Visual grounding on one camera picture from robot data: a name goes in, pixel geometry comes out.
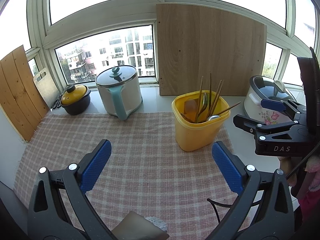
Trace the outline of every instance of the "rice cooker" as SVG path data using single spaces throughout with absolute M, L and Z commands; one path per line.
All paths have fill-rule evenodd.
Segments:
M 108 114 L 126 120 L 142 103 L 138 72 L 135 67 L 122 65 L 101 72 L 96 84 Z
M 280 112 L 263 108 L 260 104 L 262 99 L 296 101 L 282 81 L 264 76 L 251 77 L 250 88 L 244 100 L 244 110 L 248 117 L 267 125 L 291 121 L 289 117 Z

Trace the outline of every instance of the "blue clamp pad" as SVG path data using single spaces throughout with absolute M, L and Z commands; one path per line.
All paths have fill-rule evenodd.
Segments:
M 232 155 L 222 142 L 215 142 L 212 145 L 212 157 L 218 165 L 230 190 L 240 195 L 243 191 L 243 183 L 246 176 L 244 164 L 237 156 Z
M 104 166 L 111 155 L 111 143 L 106 140 L 105 143 L 97 150 L 87 168 L 82 173 L 80 189 L 85 194 L 92 190 L 94 184 L 100 176 Z
M 286 110 L 284 103 L 280 101 L 263 99 L 261 100 L 260 104 L 263 108 L 278 111 L 280 113 Z

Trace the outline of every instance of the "teal handle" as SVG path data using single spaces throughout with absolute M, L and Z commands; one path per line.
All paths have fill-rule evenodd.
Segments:
M 125 112 L 123 101 L 122 101 L 122 96 L 121 96 L 122 89 L 123 89 L 123 86 L 118 86 L 114 88 L 109 88 L 109 91 L 111 93 L 113 105 L 115 106 L 116 114 L 121 121 L 124 121 L 128 118 L 128 116 L 127 116 L 127 113 Z

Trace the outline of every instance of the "floral pattern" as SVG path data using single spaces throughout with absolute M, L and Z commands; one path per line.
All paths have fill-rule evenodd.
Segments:
M 278 123 L 277 119 L 280 116 L 277 112 L 274 112 L 274 111 L 261 112 L 259 113 L 259 115 L 262 117 L 266 125 L 277 124 Z

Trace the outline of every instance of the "wooden chopstick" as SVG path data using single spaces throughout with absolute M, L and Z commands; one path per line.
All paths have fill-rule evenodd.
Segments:
M 211 112 L 210 112 L 210 115 L 212 115 L 212 113 L 214 112 L 214 110 L 215 110 L 215 108 L 216 108 L 216 106 L 217 106 L 217 104 L 218 104 L 223 83 L 224 83 L 224 80 L 222 80 L 222 82 L 221 82 L 221 86 L 220 86 L 220 88 L 219 88 L 219 90 L 218 90 L 218 92 L 217 92 L 217 98 L 216 98 L 216 100 L 215 100 L 215 102 L 214 102 L 214 104 L 213 104 L 213 107 L 212 107 L 212 110 L 211 110 Z
M 220 83 L 219 83 L 219 85 L 218 85 L 218 89 L 217 89 L 216 95 L 214 96 L 213 102 L 212 102 L 212 104 L 211 104 L 211 107 L 209 108 L 209 112 L 208 112 L 208 114 L 207 114 L 206 119 L 211 115 L 210 113 L 211 113 L 212 108 L 213 108 L 213 105 L 214 105 L 214 103 L 215 103 L 215 101 L 216 101 L 217 94 L 218 94 L 218 90 L 219 90 L 219 88 L 220 88 L 221 82 L 222 82 L 222 80 L 220 80 Z
M 212 96 L 212 90 L 211 90 L 211 72 L 210 72 L 210 95 L 209 95 L 209 106 L 208 106 L 208 110 L 210 110 L 210 107 L 211 107 L 211 96 Z
M 201 78 L 201 83 L 200 83 L 200 91 L 199 91 L 199 98 L 198 98 L 198 105 L 197 105 L 195 123 L 197 123 L 198 117 L 199 117 L 199 107 L 200 107 L 201 96 L 202 96 L 202 81 L 203 81 L 203 76 L 202 76 L 202 78 Z
M 235 106 L 239 105 L 240 103 L 241 103 L 241 102 L 238 102 L 238 103 L 234 104 L 233 106 L 230 106 L 230 107 L 228 107 L 227 109 L 225 109 L 225 110 L 223 110 L 223 111 L 221 111 L 221 112 L 217 113 L 216 115 L 223 114 L 224 112 L 226 112 L 226 111 L 230 110 L 231 108 L 234 108 Z
M 180 114 L 183 117 L 183 119 L 186 120 L 187 122 L 194 123 L 188 117 L 186 117 L 183 113 L 180 113 Z

